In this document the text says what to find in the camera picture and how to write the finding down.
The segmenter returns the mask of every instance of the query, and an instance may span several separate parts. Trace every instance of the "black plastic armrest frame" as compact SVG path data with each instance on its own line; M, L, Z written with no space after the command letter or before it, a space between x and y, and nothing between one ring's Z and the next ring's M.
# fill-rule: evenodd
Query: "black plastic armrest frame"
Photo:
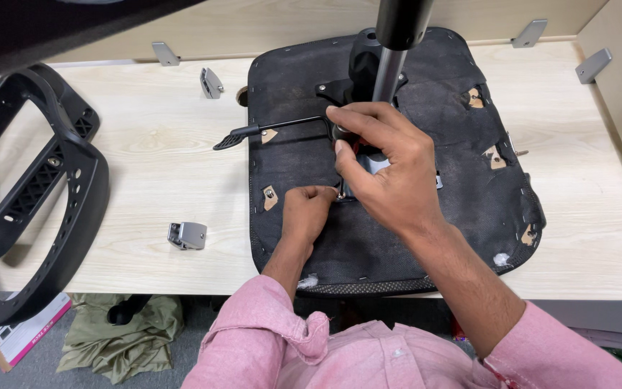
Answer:
M66 173L68 200L47 257L20 293L0 300L0 326L28 320L64 289L91 247L107 208L107 160L89 143L99 128L96 112L44 64L0 78L0 136L30 100L54 137L0 203L0 258L14 245L55 184Z

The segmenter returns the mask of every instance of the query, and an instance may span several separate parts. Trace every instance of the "pink shirt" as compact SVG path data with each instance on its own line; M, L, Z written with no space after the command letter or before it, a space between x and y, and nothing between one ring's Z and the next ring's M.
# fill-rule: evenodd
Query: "pink shirt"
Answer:
M325 314L303 320L256 276L222 306L182 388L622 388L622 364L531 303L483 361L401 324L328 336Z

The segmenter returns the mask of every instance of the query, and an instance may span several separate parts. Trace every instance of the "olive green cloth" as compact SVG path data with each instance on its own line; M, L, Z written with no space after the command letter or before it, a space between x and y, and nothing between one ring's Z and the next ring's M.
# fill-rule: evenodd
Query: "olive green cloth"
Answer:
M140 372L171 369L168 343L184 327L178 296L155 295L127 325L111 325L107 312L130 295L73 294L76 317L66 335L57 372L92 366L118 384Z

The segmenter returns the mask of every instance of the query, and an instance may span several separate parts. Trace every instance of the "shirt sleeve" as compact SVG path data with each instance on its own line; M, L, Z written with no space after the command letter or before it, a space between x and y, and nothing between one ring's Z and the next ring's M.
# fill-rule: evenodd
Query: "shirt sleeve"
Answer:
M513 389L622 388L619 360L529 301L483 363L474 360L475 380L490 384L484 367Z
M328 353L328 331L325 314L303 320L276 280L256 276L222 305L182 389L273 388L287 345L315 365Z

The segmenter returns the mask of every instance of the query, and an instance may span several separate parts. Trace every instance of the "wooden desk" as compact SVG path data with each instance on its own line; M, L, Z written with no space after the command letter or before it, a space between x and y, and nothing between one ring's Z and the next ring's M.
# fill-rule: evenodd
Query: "wooden desk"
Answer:
M591 86L575 76L574 43L471 50L515 146L529 150L520 161L548 220L534 256L502 278L528 299L622 300L622 164ZM247 144L211 150L246 123L234 95L247 84L251 61L58 69L99 113L93 144L111 173L107 214L66 291L231 294L257 274ZM220 100L203 96L203 66L225 85ZM0 141L0 186L8 189L25 169L51 131L32 135L47 127L34 107L24 107ZM25 162L16 163L18 156ZM0 260L0 289L19 290L45 257L62 220L66 189L58 189L58 204L41 210ZM204 250L178 251L167 242L168 223L184 221L208 226Z

